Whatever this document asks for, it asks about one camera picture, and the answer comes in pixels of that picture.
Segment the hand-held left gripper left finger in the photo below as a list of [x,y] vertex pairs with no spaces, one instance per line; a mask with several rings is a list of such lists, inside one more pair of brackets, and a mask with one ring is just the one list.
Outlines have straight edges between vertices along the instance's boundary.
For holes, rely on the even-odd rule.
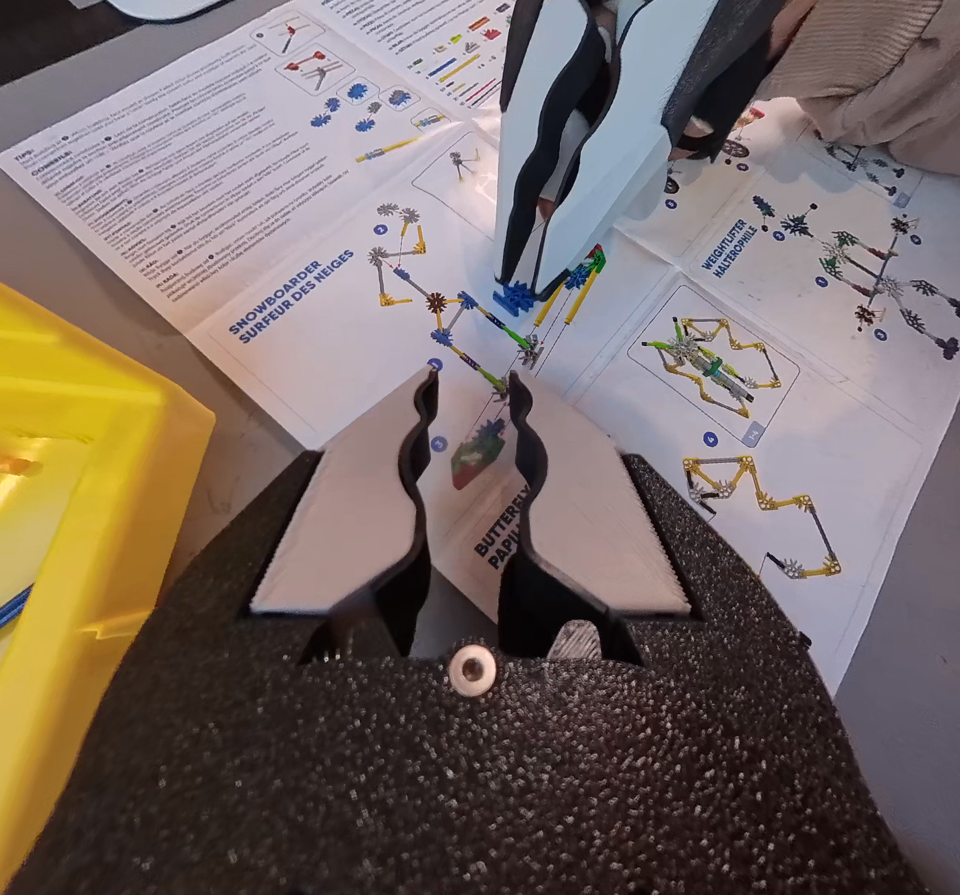
[[320,619],[325,648],[361,628],[409,653],[431,582],[418,481],[439,374],[422,368],[333,437],[298,494],[249,601],[258,617]]

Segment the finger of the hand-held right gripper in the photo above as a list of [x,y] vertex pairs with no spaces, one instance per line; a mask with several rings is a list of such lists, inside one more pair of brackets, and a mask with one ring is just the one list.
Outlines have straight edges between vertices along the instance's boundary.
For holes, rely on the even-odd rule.
[[596,31],[582,0],[544,0],[502,110],[497,174],[496,280],[542,288],[538,201],[558,167],[562,136],[596,65]]
[[654,0],[624,25],[611,102],[590,132],[566,123],[546,181],[555,208],[540,240],[537,299],[618,219],[649,217],[662,202],[673,149],[664,111],[718,1]]

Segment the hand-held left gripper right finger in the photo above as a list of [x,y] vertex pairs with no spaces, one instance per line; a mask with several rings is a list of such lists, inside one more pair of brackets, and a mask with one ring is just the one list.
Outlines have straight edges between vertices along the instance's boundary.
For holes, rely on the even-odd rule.
[[691,602],[611,437],[527,373],[509,380],[515,465],[528,487],[501,577],[498,644],[510,656],[641,659],[635,618]]

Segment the person's right forearm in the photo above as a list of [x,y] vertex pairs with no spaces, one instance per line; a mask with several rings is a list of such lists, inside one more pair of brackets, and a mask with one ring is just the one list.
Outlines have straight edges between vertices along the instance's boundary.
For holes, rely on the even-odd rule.
[[774,33],[757,96],[791,97],[830,142],[959,173],[959,0],[818,0]]

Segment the yellow plastic bin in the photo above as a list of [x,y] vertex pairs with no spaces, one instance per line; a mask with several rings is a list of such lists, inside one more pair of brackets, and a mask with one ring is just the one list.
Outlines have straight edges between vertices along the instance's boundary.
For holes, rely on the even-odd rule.
[[2,285],[1,457],[37,443],[42,532],[35,581],[2,626],[3,889],[155,607],[214,423],[178,385]]

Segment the white instruction sheet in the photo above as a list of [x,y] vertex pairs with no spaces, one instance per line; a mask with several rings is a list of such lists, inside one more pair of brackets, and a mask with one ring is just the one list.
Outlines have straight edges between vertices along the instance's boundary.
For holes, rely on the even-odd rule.
[[494,382],[535,342],[533,378],[688,496],[834,694],[958,402],[958,184],[759,104],[513,316],[514,1],[291,0],[2,168],[306,447],[436,366],[431,552],[491,618],[523,492]]

